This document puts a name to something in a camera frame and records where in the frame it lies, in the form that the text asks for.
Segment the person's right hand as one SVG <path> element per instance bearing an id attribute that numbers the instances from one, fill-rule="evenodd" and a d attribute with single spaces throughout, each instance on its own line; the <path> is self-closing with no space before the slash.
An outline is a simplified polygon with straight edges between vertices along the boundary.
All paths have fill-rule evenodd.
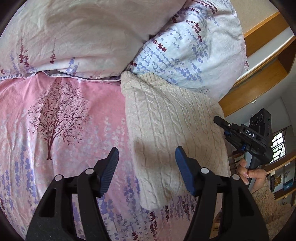
<path id="1" fill-rule="evenodd" d="M 245 185 L 249 184 L 249 179 L 255 180 L 252 188 L 250 188 L 250 193 L 254 193 L 258 191 L 261 187 L 263 187 L 266 179 L 266 172 L 264 169 L 249 170 L 246 168 L 246 165 L 247 161 L 242 158 L 239 161 L 236 172 L 245 183 Z"/>

